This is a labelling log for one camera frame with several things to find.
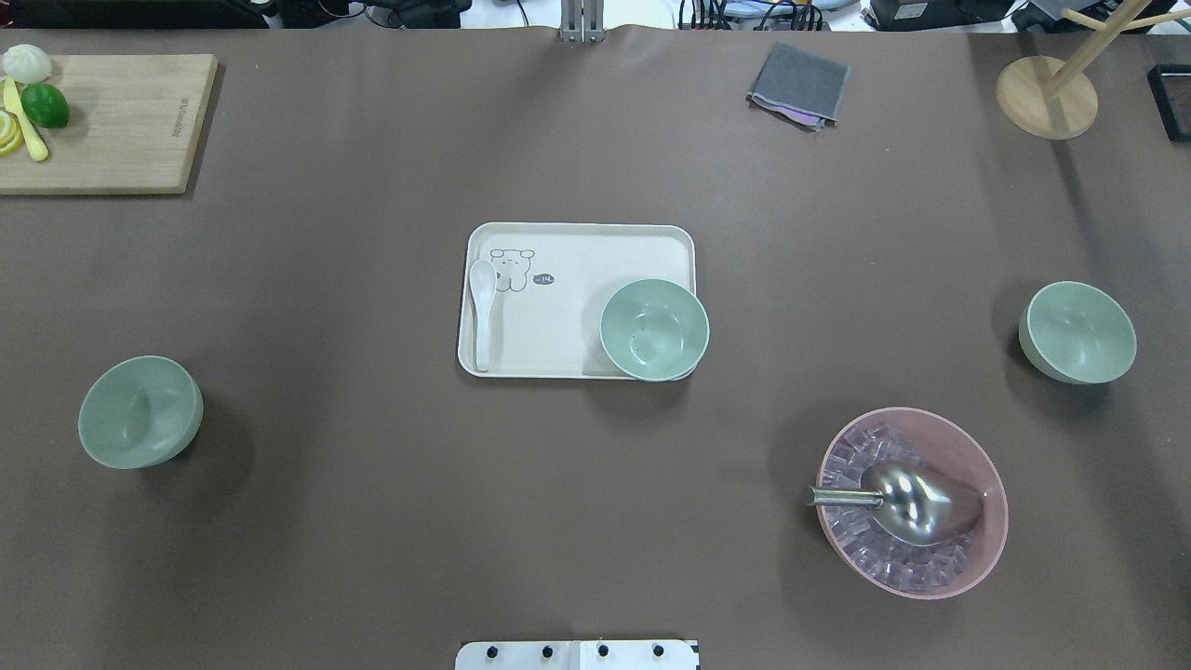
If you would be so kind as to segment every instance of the wooden stand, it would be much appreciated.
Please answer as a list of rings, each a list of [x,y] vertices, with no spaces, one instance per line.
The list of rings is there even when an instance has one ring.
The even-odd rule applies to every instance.
[[[1191,15],[1189,10],[1135,21],[1148,4],[1149,0],[1125,0],[1103,23],[1064,10],[1065,18],[1097,32],[1066,63],[1049,56],[1029,56],[1000,70],[997,102],[1005,115],[1022,130],[1046,139],[1071,139],[1091,127],[1099,102],[1084,68],[1127,30]]]

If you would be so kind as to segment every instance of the ceramic bowl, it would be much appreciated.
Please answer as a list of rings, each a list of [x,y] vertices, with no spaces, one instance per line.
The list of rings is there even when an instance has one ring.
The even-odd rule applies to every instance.
[[[1137,355],[1129,314],[1111,295],[1079,281],[1058,281],[1035,293],[1017,339],[1035,368],[1067,384],[1112,382]]]
[[[181,365],[138,357],[108,370],[79,411],[79,440],[91,458],[129,470],[177,456],[199,431],[202,395]]]
[[[642,278],[604,306],[599,340],[625,375],[669,382],[688,375],[707,351],[707,312],[693,293],[665,278]]]
[[[1005,499],[1005,488],[1000,483],[1000,476],[992,465],[992,461],[989,459],[989,455],[959,426],[937,414],[921,409],[885,408],[865,414],[840,431],[828,445],[816,486],[823,486],[823,472],[828,465],[828,457],[831,456],[831,447],[846,433],[853,427],[871,431],[881,424],[888,425],[906,438],[922,456],[928,470],[968,484],[980,491],[984,499],[984,512],[980,515],[980,521],[969,533],[972,545],[967,549],[967,568],[947,586],[931,587],[925,591],[904,591],[877,581],[848,557],[831,534],[827,514],[821,507],[817,508],[817,513],[823,533],[844,563],[858,575],[886,591],[913,600],[942,600],[958,596],[984,581],[992,572],[997,561],[1000,559],[1000,552],[1005,549],[1005,540],[1009,538],[1009,502]]]

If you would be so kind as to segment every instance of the pink bowl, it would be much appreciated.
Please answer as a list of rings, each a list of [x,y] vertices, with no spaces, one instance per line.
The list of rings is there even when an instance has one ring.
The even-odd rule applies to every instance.
[[[823,508],[818,508],[823,533],[831,543],[831,549],[840,555],[844,563],[850,565],[858,575],[886,591],[913,600],[942,600],[958,596],[987,577],[989,572],[992,572],[992,568],[997,565],[1000,552],[1005,549],[1005,540],[1009,538],[1009,502],[1005,500],[1005,487],[1000,483],[996,467],[989,461],[989,455],[984,453],[980,445],[962,428],[937,414],[912,408],[873,411],[844,426],[843,431],[840,431],[828,445],[823,464],[819,465],[816,484],[823,486],[827,457],[830,456],[831,447],[849,428],[856,426],[861,430],[868,430],[881,422],[888,424],[894,431],[902,433],[918,450],[918,453],[927,462],[928,470],[964,482],[984,495],[984,514],[975,528],[972,530],[972,546],[967,552],[967,570],[956,575],[955,580],[946,587],[934,587],[924,593],[897,590],[878,582],[853,563],[828,528]]]

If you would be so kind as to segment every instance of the white tray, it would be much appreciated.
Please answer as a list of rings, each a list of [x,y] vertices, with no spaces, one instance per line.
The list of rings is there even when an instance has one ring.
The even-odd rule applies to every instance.
[[[475,369],[475,307],[467,284],[467,269],[480,257],[501,273],[487,372]],[[631,380],[604,353],[599,318],[618,288],[651,277],[694,293],[694,242],[681,227],[486,223],[467,242],[459,364],[476,377]]]

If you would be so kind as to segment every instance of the gray cloth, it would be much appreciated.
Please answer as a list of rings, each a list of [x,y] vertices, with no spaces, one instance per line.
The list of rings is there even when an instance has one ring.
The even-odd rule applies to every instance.
[[[850,73],[849,65],[778,43],[749,88],[748,99],[819,130],[825,120],[838,123],[840,100]]]

